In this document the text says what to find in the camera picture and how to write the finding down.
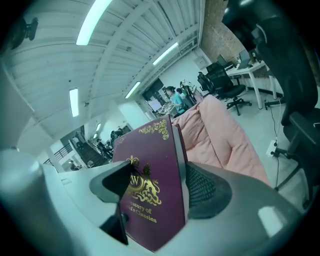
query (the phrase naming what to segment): book cover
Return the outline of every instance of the book cover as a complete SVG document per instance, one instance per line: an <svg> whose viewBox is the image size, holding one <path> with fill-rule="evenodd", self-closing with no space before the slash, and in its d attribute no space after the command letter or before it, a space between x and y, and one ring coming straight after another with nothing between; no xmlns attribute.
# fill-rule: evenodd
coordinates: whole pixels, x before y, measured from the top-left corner
<svg viewBox="0 0 320 256"><path fill-rule="evenodd" d="M113 161L131 161L136 173L120 201L126 234L155 252L185 225L179 161L169 115L114 142Z"/></svg>

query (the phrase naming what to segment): desk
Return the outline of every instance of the desk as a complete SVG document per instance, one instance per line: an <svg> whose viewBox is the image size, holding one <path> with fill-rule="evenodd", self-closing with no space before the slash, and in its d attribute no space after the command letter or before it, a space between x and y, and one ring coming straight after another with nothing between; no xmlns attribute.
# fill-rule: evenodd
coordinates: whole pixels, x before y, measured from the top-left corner
<svg viewBox="0 0 320 256"><path fill-rule="evenodd" d="M235 67L233 67L233 68L229 69L228 71L226 71L226 74L229 77L243 75L243 74L249 74L250 79L251 79L251 83L252 83L254 91L255 91L255 96L256 96L256 100L258 102L259 109L262 109L262 102L261 102L259 89L256 85L256 80L255 80L255 76L253 74L253 71L258 70L258 69L262 68L263 66L266 66L267 71L269 70L266 63L264 61L261 61L261 63L259 63L259 62L254 63L252 67L247 67L247 68L242 68L242 69L236 69ZM270 79L270 84L271 84L271 88L272 88L273 98L276 99L277 98L276 87L275 87L272 76L269 75L269 79Z"/></svg>

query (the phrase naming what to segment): chair armrest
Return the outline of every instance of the chair armrest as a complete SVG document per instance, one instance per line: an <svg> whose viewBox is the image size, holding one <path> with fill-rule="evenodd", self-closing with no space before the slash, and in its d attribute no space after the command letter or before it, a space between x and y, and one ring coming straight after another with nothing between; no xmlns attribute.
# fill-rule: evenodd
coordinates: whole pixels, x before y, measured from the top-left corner
<svg viewBox="0 0 320 256"><path fill-rule="evenodd" d="M289 120L297 131L308 139L313 146L320 147L320 131L314 127L313 123L298 112L293 112Z"/></svg>

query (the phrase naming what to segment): railing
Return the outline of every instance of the railing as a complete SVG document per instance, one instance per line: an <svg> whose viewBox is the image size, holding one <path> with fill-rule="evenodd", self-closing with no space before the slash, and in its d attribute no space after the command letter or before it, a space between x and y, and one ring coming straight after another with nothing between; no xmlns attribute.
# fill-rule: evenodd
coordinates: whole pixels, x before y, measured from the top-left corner
<svg viewBox="0 0 320 256"><path fill-rule="evenodd" d="M64 158L66 155L68 155L68 153L70 153L71 151L72 151L72 147L70 146L70 144L68 144L68 145L65 145L63 148L59 149L56 153L54 153L54 156L59 161L62 158ZM50 159L46 160L44 162L44 164L53 166L53 164L50 161Z"/></svg>

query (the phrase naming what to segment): staircase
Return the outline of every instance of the staircase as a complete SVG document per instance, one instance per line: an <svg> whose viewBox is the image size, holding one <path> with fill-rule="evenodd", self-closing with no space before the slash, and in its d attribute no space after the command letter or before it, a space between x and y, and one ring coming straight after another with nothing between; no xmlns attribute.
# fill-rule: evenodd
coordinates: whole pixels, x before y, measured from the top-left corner
<svg viewBox="0 0 320 256"><path fill-rule="evenodd" d="M104 159L98 152L96 152L93 148L91 148L87 143L83 144L83 149L77 148L77 146L74 144L74 142L71 140L71 143L73 144L75 150L81 157L82 161L84 161L85 164L88 163L89 160L91 160L94 163L93 167L97 166L103 166L108 163L106 159Z"/></svg>

